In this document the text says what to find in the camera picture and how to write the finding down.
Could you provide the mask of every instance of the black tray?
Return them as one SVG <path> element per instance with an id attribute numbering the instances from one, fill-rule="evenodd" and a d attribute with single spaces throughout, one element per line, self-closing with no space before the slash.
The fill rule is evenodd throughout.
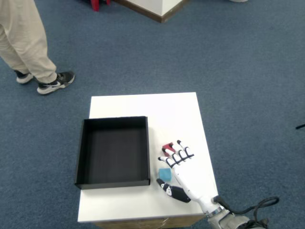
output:
<path id="1" fill-rule="evenodd" d="M 75 185 L 80 189 L 150 184 L 147 117 L 85 119 Z"/>

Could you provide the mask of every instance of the shoe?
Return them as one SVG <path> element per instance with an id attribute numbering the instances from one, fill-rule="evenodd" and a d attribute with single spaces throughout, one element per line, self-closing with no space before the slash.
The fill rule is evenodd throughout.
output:
<path id="1" fill-rule="evenodd" d="M 17 74 L 17 78 L 16 81 L 20 84 L 26 84 L 28 83 L 31 79 L 33 79 L 33 75 L 31 73 L 28 74 L 22 74 L 19 71 L 15 71 L 15 73 Z"/>
<path id="2" fill-rule="evenodd" d="M 49 94 L 55 92 L 58 89 L 69 86 L 74 80 L 73 72 L 57 73 L 57 78 L 51 83 L 38 83 L 37 92 L 39 94 Z"/>
<path id="3" fill-rule="evenodd" d="M 233 2 L 246 2 L 248 0 L 229 0 L 229 1 L 233 1 Z"/>

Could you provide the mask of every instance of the wooden baseboard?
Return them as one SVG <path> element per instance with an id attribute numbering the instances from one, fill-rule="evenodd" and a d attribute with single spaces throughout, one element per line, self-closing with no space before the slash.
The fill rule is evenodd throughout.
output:
<path id="1" fill-rule="evenodd" d="M 178 12 L 189 0 L 182 0 L 181 2 L 178 3 L 174 8 L 172 8 L 170 11 L 168 11 L 166 14 L 163 16 L 160 16 L 158 14 L 155 14 L 147 9 L 144 9 L 141 6 L 137 6 L 127 0 L 113 0 L 123 6 L 128 7 L 129 9 L 136 11 L 146 17 L 149 17 L 157 22 L 164 23 L 168 21 L 169 18 L 171 18 L 176 12 Z"/>
<path id="2" fill-rule="evenodd" d="M 139 219 L 127 221 L 112 221 L 94 223 L 103 229 L 156 229 L 156 228 L 181 228 L 190 227 L 194 223 L 203 219 L 204 215 L 184 216 L 158 219 Z"/>

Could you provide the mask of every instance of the red chair leg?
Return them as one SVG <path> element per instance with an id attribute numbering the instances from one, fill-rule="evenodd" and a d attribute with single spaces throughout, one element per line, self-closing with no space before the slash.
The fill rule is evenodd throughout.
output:
<path id="1" fill-rule="evenodd" d="M 91 5 L 94 11 L 99 11 L 100 9 L 100 1 L 99 0 L 91 0 Z"/>

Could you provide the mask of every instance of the robot finger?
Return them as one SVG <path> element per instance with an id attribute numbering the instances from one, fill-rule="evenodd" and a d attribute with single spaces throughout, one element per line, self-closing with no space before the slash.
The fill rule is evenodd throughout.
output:
<path id="1" fill-rule="evenodd" d="M 178 155 L 181 157 L 181 159 L 183 161 L 185 161 L 186 159 L 188 159 L 188 155 L 186 154 L 186 152 L 184 150 L 179 150 Z"/>
<path id="2" fill-rule="evenodd" d="M 176 154 L 176 153 L 174 153 L 174 154 L 172 155 L 172 158 L 173 158 L 173 160 L 174 160 L 177 164 L 180 164 L 181 162 L 183 162 L 182 158 L 181 158 L 178 154 Z"/>
<path id="3" fill-rule="evenodd" d="M 164 154 L 168 154 L 169 156 L 172 156 L 174 154 L 174 152 L 169 149 L 162 148 L 162 151 L 164 152 Z"/>
<path id="4" fill-rule="evenodd" d="M 178 144 L 173 144 L 173 145 L 170 145 L 173 149 L 174 149 L 174 151 L 177 153 L 179 150 L 183 150 L 183 148 L 180 146 L 180 145 L 178 145 Z"/>
<path id="5" fill-rule="evenodd" d="M 191 199 L 186 195 L 186 193 L 181 187 L 171 186 L 159 178 L 157 179 L 157 182 L 161 186 L 161 188 L 166 192 L 166 194 L 169 195 L 170 197 L 173 197 L 174 199 L 177 199 L 184 203 L 188 203 L 191 201 Z"/>
<path id="6" fill-rule="evenodd" d="M 160 156 L 158 157 L 158 160 L 159 161 L 164 161 L 165 163 L 167 163 L 169 165 L 169 167 L 173 168 L 177 163 L 172 160 L 171 158 L 169 157 L 165 157 L 165 156 Z"/>
<path id="7" fill-rule="evenodd" d="M 194 154 L 191 153 L 190 148 L 185 146 L 182 141 L 178 140 L 177 143 L 183 148 L 183 150 L 185 151 L 185 153 L 187 154 L 188 157 L 194 156 Z"/>

